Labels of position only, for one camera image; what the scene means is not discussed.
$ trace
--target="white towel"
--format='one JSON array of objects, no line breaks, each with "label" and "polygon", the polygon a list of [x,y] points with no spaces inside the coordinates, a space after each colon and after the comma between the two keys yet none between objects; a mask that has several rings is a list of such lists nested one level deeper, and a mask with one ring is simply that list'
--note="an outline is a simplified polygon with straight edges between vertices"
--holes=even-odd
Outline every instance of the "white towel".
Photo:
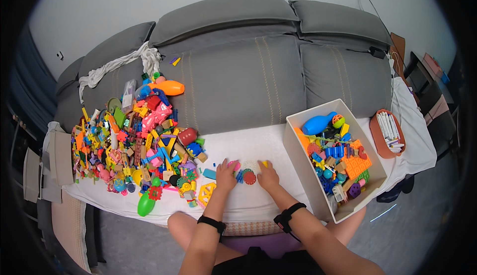
[{"label": "white towel", "polygon": [[84,87],[89,86],[94,88],[98,85],[99,81],[103,78],[106,73],[111,72],[114,69],[117,69],[125,64],[128,64],[137,58],[141,57],[143,60],[143,71],[147,73],[149,77],[152,77],[154,72],[159,72],[159,62],[161,61],[161,54],[158,52],[157,48],[148,48],[147,44],[149,41],[144,42],[144,44],[136,51],[133,51],[130,54],[117,58],[109,63],[106,63],[104,66],[96,70],[91,70],[88,73],[88,76],[80,77],[80,101],[83,104],[83,91]]}]

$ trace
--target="floor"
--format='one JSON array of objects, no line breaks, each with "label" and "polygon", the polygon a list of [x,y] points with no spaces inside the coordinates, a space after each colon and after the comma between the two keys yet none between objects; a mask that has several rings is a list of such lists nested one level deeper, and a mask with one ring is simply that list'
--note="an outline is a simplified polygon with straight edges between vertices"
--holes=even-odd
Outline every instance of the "floor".
[{"label": "floor", "polygon": [[[412,274],[450,212],[457,188],[455,164],[447,155],[415,176],[410,194],[401,193],[393,203],[371,201],[348,248],[388,275]],[[101,212],[101,235],[107,263],[98,269],[105,275],[177,274],[184,258],[167,229],[147,222]]]}]

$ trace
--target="wrist band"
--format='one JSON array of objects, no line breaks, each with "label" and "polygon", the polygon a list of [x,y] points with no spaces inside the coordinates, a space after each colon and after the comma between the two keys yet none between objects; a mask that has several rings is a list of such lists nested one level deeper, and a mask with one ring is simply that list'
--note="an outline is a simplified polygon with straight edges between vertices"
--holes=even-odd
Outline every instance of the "wrist band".
[{"label": "wrist band", "polygon": [[220,234],[220,238],[218,241],[222,241],[222,236],[225,233],[225,229],[227,228],[227,225],[225,223],[206,217],[204,215],[200,216],[199,220],[197,220],[197,224],[199,223],[205,223],[217,228],[217,232]]},{"label": "wrist band", "polygon": [[295,238],[296,240],[298,240],[297,237],[295,237],[292,233],[291,233],[291,228],[288,224],[288,221],[291,220],[291,215],[293,213],[295,213],[296,210],[300,209],[300,208],[306,208],[306,205],[302,202],[298,202],[298,203],[295,203],[293,206],[289,207],[288,209],[284,210],[280,215],[277,215],[277,217],[275,217],[273,219],[273,221],[285,232],[285,233],[289,233],[293,238]]}]

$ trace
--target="white storage box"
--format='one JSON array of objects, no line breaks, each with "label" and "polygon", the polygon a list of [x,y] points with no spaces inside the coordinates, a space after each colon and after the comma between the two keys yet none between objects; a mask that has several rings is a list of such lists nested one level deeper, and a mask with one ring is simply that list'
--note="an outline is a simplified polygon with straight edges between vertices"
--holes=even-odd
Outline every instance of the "white storage box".
[{"label": "white storage box", "polygon": [[[368,168],[369,181],[365,185],[366,190],[356,199],[349,200],[346,204],[339,206],[335,214],[333,214],[331,210],[325,191],[319,182],[313,164],[308,158],[307,151],[301,145],[298,135],[293,129],[301,129],[310,118],[315,116],[326,116],[332,111],[336,111],[337,114],[342,115],[346,119],[346,123],[350,125],[349,132],[351,133],[353,140],[359,139],[361,141],[361,144],[372,163]],[[386,181],[387,175],[383,165],[379,161],[378,154],[356,121],[356,118],[341,99],[336,99],[288,116],[285,134],[283,136],[283,145],[285,146],[293,167],[295,167],[298,177],[300,178],[301,185],[303,186],[312,206],[313,214],[320,220],[340,223],[366,206],[366,204],[376,196],[376,192]]]}]

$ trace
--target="white wall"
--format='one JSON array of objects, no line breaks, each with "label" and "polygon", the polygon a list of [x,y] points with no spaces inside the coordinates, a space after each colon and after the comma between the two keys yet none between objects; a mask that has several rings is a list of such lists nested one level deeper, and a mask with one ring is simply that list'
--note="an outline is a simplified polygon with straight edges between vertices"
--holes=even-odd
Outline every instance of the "white wall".
[{"label": "white wall", "polygon": [[[57,79],[70,63],[121,30],[200,0],[40,0],[30,28],[46,65]],[[319,0],[358,8],[358,0]],[[456,44],[434,0],[372,0],[390,32],[406,39],[410,51],[428,52],[450,69]],[[374,13],[367,0],[364,9]],[[61,51],[63,61],[56,57]]]}]

